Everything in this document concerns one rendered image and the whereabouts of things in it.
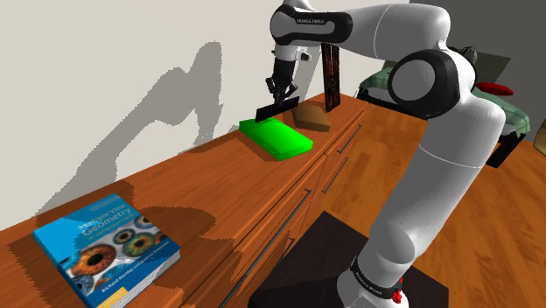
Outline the blue book with eye pictures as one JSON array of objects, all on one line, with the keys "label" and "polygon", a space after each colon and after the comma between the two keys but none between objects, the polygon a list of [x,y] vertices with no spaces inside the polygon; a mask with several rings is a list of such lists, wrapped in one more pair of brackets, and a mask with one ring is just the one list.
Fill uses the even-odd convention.
[{"label": "blue book with eye pictures", "polygon": [[180,258],[180,246],[116,194],[32,236],[87,308],[124,308]]}]

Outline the green plaid sofa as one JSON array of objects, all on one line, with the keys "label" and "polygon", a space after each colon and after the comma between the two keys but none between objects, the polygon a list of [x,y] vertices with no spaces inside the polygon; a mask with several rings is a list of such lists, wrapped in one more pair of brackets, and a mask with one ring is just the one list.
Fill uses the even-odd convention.
[{"label": "green plaid sofa", "polygon": [[[450,46],[450,49],[469,60],[475,68],[476,86],[472,90],[472,94],[495,103],[505,113],[506,121],[498,140],[500,145],[486,161],[487,165],[498,168],[530,132],[529,116],[502,99],[502,96],[513,95],[514,91],[497,83],[498,78],[511,59],[505,56],[477,52],[473,46],[462,48]],[[413,113],[400,107],[395,102],[380,97],[380,95],[388,94],[388,79],[395,65],[395,62],[386,60],[381,71],[367,77],[359,85],[355,97],[376,106],[415,117]]]}]

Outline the brown flat box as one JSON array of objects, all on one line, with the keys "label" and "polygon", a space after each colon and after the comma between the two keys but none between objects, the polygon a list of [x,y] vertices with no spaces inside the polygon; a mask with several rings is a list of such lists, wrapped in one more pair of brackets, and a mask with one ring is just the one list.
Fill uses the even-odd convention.
[{"label": "brown flat box", "polygon": [[294,124],[300,129],[328,132],[331,124],[321,107],[300,104],[292,111]]}]

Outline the dark red upright book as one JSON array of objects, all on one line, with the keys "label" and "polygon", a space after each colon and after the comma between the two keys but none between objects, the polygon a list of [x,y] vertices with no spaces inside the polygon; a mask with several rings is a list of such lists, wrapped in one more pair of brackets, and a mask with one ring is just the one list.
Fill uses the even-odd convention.
[{"label": "dark red upright book", "polygon": [[321,44],[325,111],[340,105],[340,49],[327,43]]}]

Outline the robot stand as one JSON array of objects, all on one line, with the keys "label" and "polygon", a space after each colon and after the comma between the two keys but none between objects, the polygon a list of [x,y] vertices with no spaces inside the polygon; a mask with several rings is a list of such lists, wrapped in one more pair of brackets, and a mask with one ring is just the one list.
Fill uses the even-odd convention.
[{"label": "robot stand", "polygon": [[252,294],[248,308],[344,308],[337,278],[367,240],[323,212]]}]

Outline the green book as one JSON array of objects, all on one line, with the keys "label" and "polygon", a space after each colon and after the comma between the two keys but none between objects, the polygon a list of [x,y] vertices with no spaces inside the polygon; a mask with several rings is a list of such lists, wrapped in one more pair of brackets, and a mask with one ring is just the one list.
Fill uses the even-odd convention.
[{"label": "green book", "polygon": [[276,118],[240,121],[239,130],[279,161],[312,149],[313,141]]}]

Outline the black thin rectangular slab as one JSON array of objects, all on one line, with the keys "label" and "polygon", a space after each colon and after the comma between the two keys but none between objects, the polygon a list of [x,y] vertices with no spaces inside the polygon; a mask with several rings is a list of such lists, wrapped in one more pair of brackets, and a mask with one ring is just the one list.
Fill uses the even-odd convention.
[{"label": "black thin rectangular slab", "polygon": [[259,123],[260,121],[267,120],[272,116],[282,114],[285,111],[294,109],[299,104],[299,97],[295,96],[290,99],[281,101],[279,103],[273,103],[271,105],[258,108],[255,114],[255,121]]}]

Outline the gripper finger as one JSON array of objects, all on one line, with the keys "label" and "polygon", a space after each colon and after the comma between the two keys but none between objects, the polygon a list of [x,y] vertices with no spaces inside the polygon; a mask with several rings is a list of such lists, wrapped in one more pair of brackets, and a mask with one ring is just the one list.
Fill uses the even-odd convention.
[{"label": "gripper finger", "polygon": [[269,92],[272,94],[274,102],[278,101],[279,92],[276,79],[271,76],[265,79]]},{"label": "gripper finger", "polygon": [[284,102],[287,100],[296,90],[298,89],[298,86],[295,85],[293,82],[290,84],[286,83],[280,86],[279,88],[279,101]]}]

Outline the wooden chest of drawers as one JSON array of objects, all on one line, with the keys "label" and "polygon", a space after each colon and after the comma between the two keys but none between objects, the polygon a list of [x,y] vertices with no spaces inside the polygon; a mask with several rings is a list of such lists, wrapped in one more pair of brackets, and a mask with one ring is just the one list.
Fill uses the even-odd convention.
[{"label": "wooden chest of drawers", "polygon": [[234,131],[0,232],[0,308],[85,308],[32,232],[110,194],[180,247],[180,258],[127,308],[246,308],[315,219],[368,105],[343,96],[309,152],[274,159]]}]

